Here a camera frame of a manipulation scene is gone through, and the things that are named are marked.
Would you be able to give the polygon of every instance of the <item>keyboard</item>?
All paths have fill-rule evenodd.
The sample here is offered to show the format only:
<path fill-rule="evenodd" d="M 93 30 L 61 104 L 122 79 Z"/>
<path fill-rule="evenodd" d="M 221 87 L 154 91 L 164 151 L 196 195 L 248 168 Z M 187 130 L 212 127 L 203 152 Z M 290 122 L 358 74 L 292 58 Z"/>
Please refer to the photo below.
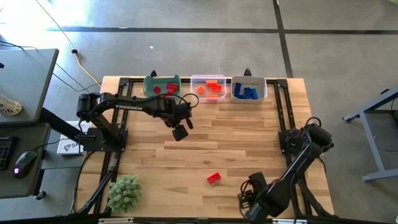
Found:
<path fill-rule="evenodd" d="M 0 170 L 6 170 L 19 138 L 0 137 Z"/>

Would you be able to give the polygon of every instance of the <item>orange block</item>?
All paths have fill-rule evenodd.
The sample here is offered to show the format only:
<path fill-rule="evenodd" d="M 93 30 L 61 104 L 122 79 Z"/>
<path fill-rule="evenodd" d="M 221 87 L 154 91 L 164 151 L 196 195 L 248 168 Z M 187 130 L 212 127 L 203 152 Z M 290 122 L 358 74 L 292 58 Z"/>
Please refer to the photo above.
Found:
<path fill-rule="evenodd" d="M 216 92 L 221 92 L 221 85 L 211 85 L 210 90 L 216 91 Z"/>
<path fill-rule="evenodd" d="M 198 94 L 203 94 L 205 92 L 205 89 L 202 86 L 199 86 L 199 88 L 197 88 L 197 92 Z"/>
<path fill-rule="evenodd" d="M 217 85 L 217 80 L 206 80 L 206 86 Z"/>

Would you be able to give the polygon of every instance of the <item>yellow cable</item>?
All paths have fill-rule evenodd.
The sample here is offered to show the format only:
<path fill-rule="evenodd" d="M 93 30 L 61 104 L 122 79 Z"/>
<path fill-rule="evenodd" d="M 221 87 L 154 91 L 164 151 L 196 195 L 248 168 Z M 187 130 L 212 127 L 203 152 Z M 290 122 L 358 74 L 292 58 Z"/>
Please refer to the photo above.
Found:
<path fill-rule="evenodd" d="M 45 13 L 47 13 L 47 15 L 49 15 L 49 17 L 54 21 L 54 23 L 58 26 L 58 28 L 62 31 L 62 33 L 64 34 L 64 36 L 68 39 L 70 46 L 72 47 L 72 53 L 73 50 L 76 50 L 75 47 L 72 44 L 72 41 L 70 41 L 69 37 L 67 36 L 67 34 L 62 30 L 62 28 L 58 25 L 58 23 L 55 21 L 55 19 L 44 9 L 44 7 L 38 2 L 38 0 L 35 0 L 37 2 L 37 4 L 39 4 L 39 6 L 45 11 Z M 89 72 L 87 72 L 87 70 L 85 70 L 85 68 L 81 65 L 79 58 L 77 57 L 77 50 L 75 53 L 73 53 L 76 57 L 76 61 L 77 64 L 79 64 L 80 68 L 85 71 L 85 73 L 94 80 L 94 82 L 101 87 L 101 85 L 98 83 L 97 79 L 94 78 Z"/>

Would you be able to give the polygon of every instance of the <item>computer mouse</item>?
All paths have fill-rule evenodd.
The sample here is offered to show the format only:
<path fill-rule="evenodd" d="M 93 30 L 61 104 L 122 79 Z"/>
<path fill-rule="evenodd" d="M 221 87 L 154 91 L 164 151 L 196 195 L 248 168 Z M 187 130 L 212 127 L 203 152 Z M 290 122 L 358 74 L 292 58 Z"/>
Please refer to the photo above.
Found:
<path fill-rule="evenodd" d="M 22 153 L 15 163 L 14 177 L 18 179 L 26 177 L 34 164 L 36 157 L 37 152 L 35 151 L 26 151 Z"/>

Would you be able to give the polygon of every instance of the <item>green container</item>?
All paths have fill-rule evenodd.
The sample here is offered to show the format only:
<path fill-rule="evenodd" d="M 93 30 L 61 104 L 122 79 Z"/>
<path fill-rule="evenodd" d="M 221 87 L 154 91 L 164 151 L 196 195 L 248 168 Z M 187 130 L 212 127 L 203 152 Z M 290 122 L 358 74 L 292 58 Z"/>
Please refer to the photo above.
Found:
<path fill-rule="evenodd" d="M 174 77 L 150 77 L 147 76 L 144 79 L 144 94 L 146 97 L 157 96 L 154 92 L 154 88 L 157 86 L 161 89 L 159 94 L 167 93 L 166 86 L 168 83 L 174 83 L 178 85 L 178 90 L 174 92 L 176 95 L 180 95 L 181 90 L 181 78 L 178 75 Z"/>

